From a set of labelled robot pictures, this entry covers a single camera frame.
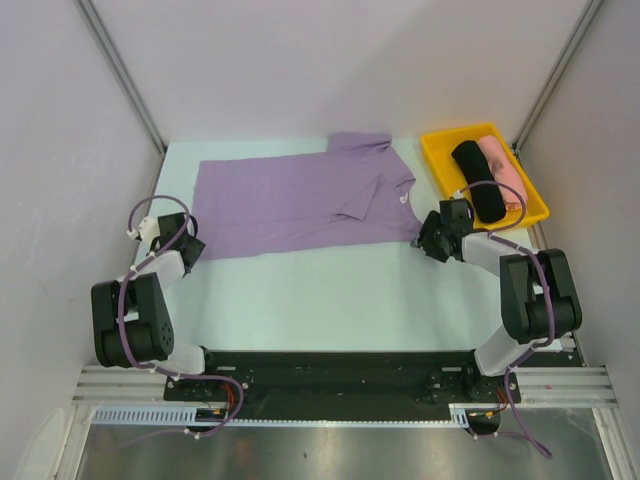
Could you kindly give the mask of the purple t shirt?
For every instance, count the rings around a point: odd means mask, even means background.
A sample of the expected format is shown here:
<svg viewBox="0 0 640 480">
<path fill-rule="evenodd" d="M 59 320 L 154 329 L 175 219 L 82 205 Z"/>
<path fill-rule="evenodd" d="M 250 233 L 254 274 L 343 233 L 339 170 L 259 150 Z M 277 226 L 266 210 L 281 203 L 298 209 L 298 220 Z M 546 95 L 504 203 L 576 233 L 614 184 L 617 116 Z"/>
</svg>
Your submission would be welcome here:
<svg viewBox="0 0 640 480">
<path fill-rule="evenodd" d="M 337 133 L 323 152 L 200 164 L 192 212 L 203 258 L 409 242 L 415 177 L 389 134 Z"/>
</svg>

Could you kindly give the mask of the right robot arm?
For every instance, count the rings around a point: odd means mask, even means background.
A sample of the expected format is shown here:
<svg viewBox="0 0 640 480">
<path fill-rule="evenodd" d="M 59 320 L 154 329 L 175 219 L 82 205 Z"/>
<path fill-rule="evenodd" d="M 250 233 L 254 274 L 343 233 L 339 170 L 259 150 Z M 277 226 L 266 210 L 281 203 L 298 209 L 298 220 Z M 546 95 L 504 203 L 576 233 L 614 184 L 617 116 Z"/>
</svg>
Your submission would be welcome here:
<svg viewBox="0 0 640 480">
<path fill-rule="evenodd" d="M 432 259 L 478 266 L 499 280 L 502 324 L 473 352 L 475 367 L 461 376 L 462 391 L 473 401 L 484 401 L 496 391 L 496 376 L 582 324 L 565 252 L 532 250 L 494 232 L 475 229 L 465 199 L 441 201 L 412 245 Z"/>
</svg>

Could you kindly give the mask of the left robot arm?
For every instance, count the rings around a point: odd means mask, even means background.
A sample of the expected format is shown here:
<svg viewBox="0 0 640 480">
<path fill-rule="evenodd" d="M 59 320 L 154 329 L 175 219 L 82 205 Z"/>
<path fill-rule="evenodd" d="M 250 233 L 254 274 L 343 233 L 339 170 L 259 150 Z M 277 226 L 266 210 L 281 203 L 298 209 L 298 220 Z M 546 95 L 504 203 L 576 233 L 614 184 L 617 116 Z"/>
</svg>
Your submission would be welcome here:
<svg viewBox="0 0 640 480">
<path fill-rule="evenodd" d="M 179 340 L 173 329 L 164 293 L 189 274 L 205 249 L 196 238 L 198 224 L 184 213 L 142 220 L 139 233 L 149 244 L 153 261 L 133 275 L 126 286 L 121 278 L 91 288 L 94 349 L 104 367 L 130 368 L 119 324 L 133 358 L 140 364 L 188 374 L 186 387 L 197 398 L 214 397 L 220 374 L 205 365 L 204 350 Z"/>
</svg>

